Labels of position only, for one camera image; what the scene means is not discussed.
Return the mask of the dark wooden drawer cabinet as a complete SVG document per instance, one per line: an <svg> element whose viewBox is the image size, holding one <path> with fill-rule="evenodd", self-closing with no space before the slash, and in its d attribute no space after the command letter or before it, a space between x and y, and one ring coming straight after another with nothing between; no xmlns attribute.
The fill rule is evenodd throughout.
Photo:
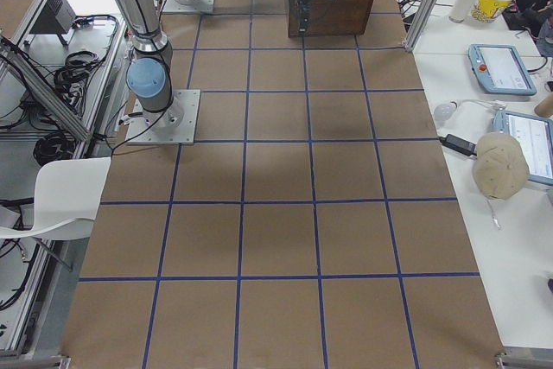
<svg viewBox="0 0 553 369"><path fill-rule="evenodd" d="M312 0L306 35L298 35L296 0L288 0L288 36L362 35L374 0Z"/></svg>

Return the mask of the white light bulb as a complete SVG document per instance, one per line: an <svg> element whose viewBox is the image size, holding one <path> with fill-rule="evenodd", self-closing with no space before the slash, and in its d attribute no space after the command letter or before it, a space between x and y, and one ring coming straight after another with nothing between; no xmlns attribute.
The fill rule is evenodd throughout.
<svg viewBox="0 0 553 369"><path fill-rule="evenodd" d="M439 104L433 110L433 119L437 124L446 123L454 113L458 110L459 104L455 101L449 101L447 103Z"/></svg>

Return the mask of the yellow popcorn cup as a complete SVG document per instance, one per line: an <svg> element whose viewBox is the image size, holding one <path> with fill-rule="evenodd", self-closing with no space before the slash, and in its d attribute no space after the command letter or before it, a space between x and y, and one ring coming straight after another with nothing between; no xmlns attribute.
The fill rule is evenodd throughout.
<svg viewBox="0 0 553 369"><path fill-rule="evenodd" d="M514 0L476 0L470 16L479 22L495 21Z"/></svg>

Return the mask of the black power brick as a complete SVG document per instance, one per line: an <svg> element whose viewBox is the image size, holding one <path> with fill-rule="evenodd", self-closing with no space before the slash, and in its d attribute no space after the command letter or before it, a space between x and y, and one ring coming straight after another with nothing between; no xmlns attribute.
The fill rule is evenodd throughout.
<svg viewBox="0 0 553 369"><path fill-rule="evenodd" d="M464 156L476 156L476 144L458 136L447 134L440 136L439 141L445 148L451 149Z"/></svg>

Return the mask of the blue teach pendant far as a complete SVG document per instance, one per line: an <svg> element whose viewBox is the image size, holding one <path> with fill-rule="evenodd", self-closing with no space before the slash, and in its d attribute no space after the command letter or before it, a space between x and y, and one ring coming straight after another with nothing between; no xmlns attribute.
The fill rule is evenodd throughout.
<svg viewBox="0 0 553 369"><path fill-rule="evenodd" d="M475 78L487 93L517 96L537 93L514 46L471 44L467 56Z"/></svg>

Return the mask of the blue teach pendant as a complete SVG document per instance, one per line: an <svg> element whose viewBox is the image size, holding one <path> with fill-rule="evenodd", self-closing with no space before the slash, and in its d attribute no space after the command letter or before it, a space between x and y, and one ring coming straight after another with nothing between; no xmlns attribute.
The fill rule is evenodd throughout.
<svg viewBox="0 0 553 369"><path fill-rule="evenodd" d="M530 180L552 185L552 120L531 114L499 110L493 131L508 133L518 140L529 166Z"/></svg>
<svg viewBox="0 0 553 369"><path fill-rule="evenodd" d="M467 56L475 78L487 93L517 96L537 93L514 46L471 44Z"/></svg>

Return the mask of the grey control box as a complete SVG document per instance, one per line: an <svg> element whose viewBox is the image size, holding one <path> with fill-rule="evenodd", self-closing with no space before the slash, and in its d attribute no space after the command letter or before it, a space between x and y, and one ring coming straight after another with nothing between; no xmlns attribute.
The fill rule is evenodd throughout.
<svg viewBox="0 0 553 369"><path fill-rule="evenodd" d="M30 35L56 35L61 45L68 46L73 37L76 14L67 0L47 0L29 31Z"/></svg>

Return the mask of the beige cap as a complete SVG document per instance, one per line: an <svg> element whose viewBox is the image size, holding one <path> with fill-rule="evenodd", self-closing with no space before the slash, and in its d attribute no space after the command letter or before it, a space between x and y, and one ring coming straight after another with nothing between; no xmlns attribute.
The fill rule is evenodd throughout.
<svg viewBox="0 0 553 369"><path fill-rule="evenodd" d="M490 132L477 142L473 179L486 197L507 200L524 187L529 176L522 148L511 135Z"/></svg>

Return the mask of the blue teach pendant near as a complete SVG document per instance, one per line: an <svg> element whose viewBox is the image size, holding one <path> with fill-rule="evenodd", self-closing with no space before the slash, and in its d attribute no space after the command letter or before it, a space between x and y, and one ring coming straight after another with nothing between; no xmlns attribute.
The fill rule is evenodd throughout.
<svg viewBox="0 0 553 369"><path fill-rule="evenodd" d="M508 133L518 140L529 166L530 180L552 185L552 120L531 114L499 110L493 131Z"/></svg>

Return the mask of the white plastic chair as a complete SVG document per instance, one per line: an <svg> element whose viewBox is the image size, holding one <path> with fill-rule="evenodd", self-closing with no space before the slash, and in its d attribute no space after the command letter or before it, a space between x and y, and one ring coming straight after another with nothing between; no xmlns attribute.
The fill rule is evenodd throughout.
<svg viewBox="0 0 553 369"><path fill-rule="evenodd" d="M17 231L1 228L2 239L34 237L75 240L91 236L111 158L60 160L38 172L34 194L34 224Z"/></svg>

